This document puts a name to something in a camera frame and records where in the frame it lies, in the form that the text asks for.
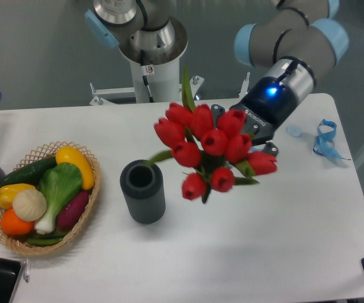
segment robotic arm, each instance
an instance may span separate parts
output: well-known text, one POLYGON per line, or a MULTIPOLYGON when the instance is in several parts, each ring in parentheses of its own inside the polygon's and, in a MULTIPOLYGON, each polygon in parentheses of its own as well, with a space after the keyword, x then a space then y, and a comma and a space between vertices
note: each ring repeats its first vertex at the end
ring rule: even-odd
POLYGON ((129 61, 137 103, 179 99, 179 59, 188 37, 169 16, 169 0, 94 0, 85 21, 106 47, 129 61))
MULTIPOLYGON (((349 45, 344 28, 332 18, 336 0, 281 0, 279 13, 266 25, 246 25, 237 34, 238 61, 270 67, 234 109, 247 113, 246 133, 254 145, 273 138, 275 130, 339 62, 349 45)), ((212 108, 215 118, 220 106, 212 108)))

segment tulip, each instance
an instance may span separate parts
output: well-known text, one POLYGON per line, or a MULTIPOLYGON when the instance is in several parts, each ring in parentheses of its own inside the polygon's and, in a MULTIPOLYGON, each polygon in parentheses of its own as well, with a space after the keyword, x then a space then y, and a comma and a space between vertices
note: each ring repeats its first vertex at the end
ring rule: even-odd
POLYGON ((213 115, 207 104, 198 105, 193 111, 193 118, 190 124, 192 134, 200 140, 202 136, 214 128, 213 115))
POLYGON ((154 124, 154 129, 159 139, 170 148, 185 140, 184 127, 165 118, 159 118, 158 123, 154 124))
POLYGON ((210 186, 215 191, 225 193, 229 191, 235 183, 234 174, 231 170, 225 167, 215 169, 210 177, 210 186))
POLYGON ((203 135, 201 143, 209 155, 221 156, 226 151, 228 138, 224 131, 212 129, 203 135))
POLYGON ((232 163, 239 163, 246 158, 251 147, 252 140, 249 134, 237 134, 228 142, 224 156, 232 163))
POLYGON ((201 154, 196 144, 180 141, 171 150, 172 156, 182 166, 196 167, 200 164, 201 154))
POLYGON ((193 200, 203 196, 207 185, 203 177, 198 173, 189 174, 182 183, 182 196, 185 199, 193 200))
POLYGON ((275 164, 276 157, 269 155, 268 153, 254 151, 246 156, 248 163, 252 166, 255 171, 255 175, 264 175, 277 170, 275 164))
POLYGON ((217 120, 217 128, 224 131, 228 138, 232 138, 241 132, 245 119, 245 112, 230 109, 217 120))
POLYGON ((172 122, 188 127, 193 119, 193 114, 190 110, 175 102, 169 104, 169 109, 165 111, 165 116, 172 122))

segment wicker basket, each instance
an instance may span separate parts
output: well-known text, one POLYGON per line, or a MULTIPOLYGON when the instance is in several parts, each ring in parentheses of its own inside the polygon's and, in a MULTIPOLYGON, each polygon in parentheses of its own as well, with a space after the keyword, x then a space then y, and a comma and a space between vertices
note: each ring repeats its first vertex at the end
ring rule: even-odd
MULTIPOLYGON (((100 166, 94 154, 92 154, 84 146, 80 146, 74 142, 71 143, 55 142, 55 143, 50 143, 48 145, 38 146, 35 150, 32 150, 28 155, 26 155, 23 160, 20 160, 20 163, 16 166, 14 170, 26 166, 34 161, 54 156, 59 148, 66 145, 70 145, 80 150, 83 153, 83 155, 87 158, 89 164, 91 165, 94 171, 95 185, 90 194, 88 205, 85 207, 85 211, 83 212, 77 224, 70 230, 70 232, 68 232, 68 234, 62 239, 61 242, 53 246, 37 247, 37 246, 31 246, 27 243, 20 242, 19 240, 14 239, 5 234, 1 230, 0 226, 0 243, 4 245, 6 248, 13 251, 14 253, 21 254, 24 256, 40 256, 57 251, 59 248, 62 248, 67 243, 69 243, 69 241, 74 239, 74 237, 79 233, 79 231, 85 225, 85 222, 87 221, 92 211, 92 208, 95 206, 100 188, 100 166)), ((0 222, 4 211, 5 210, 0 207, 0 222)))

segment vase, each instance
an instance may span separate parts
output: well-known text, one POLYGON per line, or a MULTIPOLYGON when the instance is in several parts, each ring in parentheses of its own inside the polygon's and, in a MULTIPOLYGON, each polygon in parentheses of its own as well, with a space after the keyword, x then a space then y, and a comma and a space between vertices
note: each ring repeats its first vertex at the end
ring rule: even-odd
POLYGON ((135 160, 123 169, 120 186, 131 217, 143 224, 158 221, 165 212, 164 181, 159 167, 135 160))

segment smartphone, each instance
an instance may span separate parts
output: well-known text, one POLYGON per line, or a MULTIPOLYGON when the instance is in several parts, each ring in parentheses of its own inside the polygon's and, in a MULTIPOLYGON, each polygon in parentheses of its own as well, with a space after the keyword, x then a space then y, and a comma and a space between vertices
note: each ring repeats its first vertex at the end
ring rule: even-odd
POLYGON ((10 303, 20 281, 20 261, 0 258, 0 303, 10 303))

